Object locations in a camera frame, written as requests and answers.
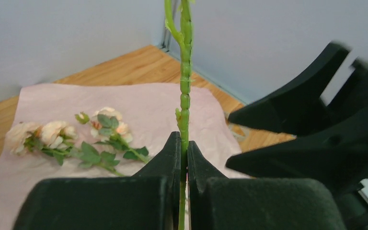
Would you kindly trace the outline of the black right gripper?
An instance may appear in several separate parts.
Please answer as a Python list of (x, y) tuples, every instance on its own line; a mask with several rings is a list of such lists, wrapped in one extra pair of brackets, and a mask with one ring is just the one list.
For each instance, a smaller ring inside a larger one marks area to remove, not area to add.
[(331, 102), (321, 94), (350, 50), (330, 42), (297, 77), (264, 98), (231, 112), (228, 121), (297, 138), (231, 156), (226, 167), (257, 178), (311, 178), (331, 190), (349, 230), (368, 229), (368, 70), (353, 74)]

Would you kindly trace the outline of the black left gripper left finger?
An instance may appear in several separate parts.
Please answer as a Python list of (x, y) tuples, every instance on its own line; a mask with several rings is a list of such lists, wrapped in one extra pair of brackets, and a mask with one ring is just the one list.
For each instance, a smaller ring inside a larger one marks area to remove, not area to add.
[(37, 183), (15, 230), (176, 230), (179, 214), (179, 132), (130, 177), (50, 178)]

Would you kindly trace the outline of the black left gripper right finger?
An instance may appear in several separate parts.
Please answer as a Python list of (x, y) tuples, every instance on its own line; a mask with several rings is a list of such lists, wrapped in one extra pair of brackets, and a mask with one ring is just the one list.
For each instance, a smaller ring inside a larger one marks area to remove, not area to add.
[(192, 230), (344, 230), (330, 191), (313, 179), (228, 178), (190, 141)]

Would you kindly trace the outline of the peach rose stem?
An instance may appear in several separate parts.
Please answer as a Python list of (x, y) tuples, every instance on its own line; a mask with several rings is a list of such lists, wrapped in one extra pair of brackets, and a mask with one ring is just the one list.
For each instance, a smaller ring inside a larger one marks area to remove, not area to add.
[(5, 145), (12, 155), (42, 153), (55, 159), (59, 166), (63, 166), (67, 159), (77, 159), (79, 168), (97, 167), (113, 175), (123, 176), (116, 169), (120, 161), (113, 154), (99, 152), (86, 141), (77, 146), (78, 138), (76, 128), (66, 121), (52, 121), (44, 125), (38, 122), (19, 122), (6, 133)]
[(129, 125), (123, 121), (121, 112), (111, 107), (103, 107), (89, 116), (85, 112), (74, 115), (82, 125), (89, 125), (95, 144), (108, 146), (111, 153), (122, 153), (127, 160), (148, 163), (149, 151), (146, 147), (131, 146), (133, 135)]

